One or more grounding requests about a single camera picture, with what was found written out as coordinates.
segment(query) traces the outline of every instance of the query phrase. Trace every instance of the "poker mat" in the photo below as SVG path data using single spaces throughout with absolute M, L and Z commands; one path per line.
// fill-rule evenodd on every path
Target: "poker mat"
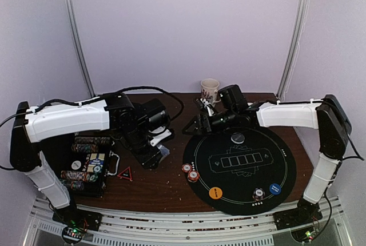
M 230 215 L 256 215 L 290 195 L 296 162 L 286 143 L 271 130 L 246 128 L 240 133 L 245 137 L 242 144 L 234 143 L 231 134 L 193 136 L 183 165 L 198 172 L 198 180 L 188 183 L 204 202 Z

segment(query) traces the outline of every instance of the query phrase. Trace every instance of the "mug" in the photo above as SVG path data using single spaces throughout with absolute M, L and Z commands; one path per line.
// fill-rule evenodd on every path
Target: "mug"
M 206 99 L 215 106 L 220 100 L 217 100 L 217 92 L 220 83 L 212 78 L 207 78 L 201 81 L 201 98 Z

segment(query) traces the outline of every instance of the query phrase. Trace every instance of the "wooden table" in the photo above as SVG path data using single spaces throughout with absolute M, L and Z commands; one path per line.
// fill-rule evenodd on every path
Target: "wooden table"
M 272 93 L 244 94 L 248 102 L 274 99 Z M 176 94 L 185 104 L 183 114 L 172 122 L 176 132 L 174 140 L 164 145 L 170 149 L 170 155 L 156 170 L 144 170 L 131 153 L 117 144 L 115 152 L 121 157 L 118 172 L 131 167 L 133 181 L 108 177 L 107 190 L 102 199 L 77 197 L 78 204 L 99 208 L 119 209 L 139 212 L 208 212 L 214 209 L 199 199 L 187 184 L 181 170 L 183 152 L 190 136 L 181 133 L 182 128 L 198 113 L 193 99 L 198 94 Z M 152 98 L 159 98 L 173 116 L 179 111 L 179 104 L 162 94 L 133 94 L 133 102 L 144 103 Z M 293 128 L 271 128 L 290 147 L 297 164 L 295 187 L 287 202 L 298 200 L 311 177 L 313 166 Z

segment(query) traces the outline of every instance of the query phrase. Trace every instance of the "red triangle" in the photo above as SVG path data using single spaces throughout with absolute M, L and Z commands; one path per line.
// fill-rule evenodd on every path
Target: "red triangle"
M 131 173 L 131 168 L 128 167 L 125 170 L 123 170 L 121 173 L 119 173 L 117 175 L 119 178 L 124 178 L 127 179 L 129 181 L 132 181 L 132 173 Z

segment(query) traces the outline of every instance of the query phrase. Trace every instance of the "orange poker chip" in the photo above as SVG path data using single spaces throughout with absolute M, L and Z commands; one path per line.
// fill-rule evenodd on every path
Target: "orange poker chip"
M 190 170 L 192 170 L 192 166 L 190 164 L 184 164 L 182 166 L 182 171 L 185 173 L 188 173 Z
M 198 179 L 200 179 L 200 175 L 196 170 L 191 170 L 188 173 L 188 181 L 189 182 L 196 182 Z

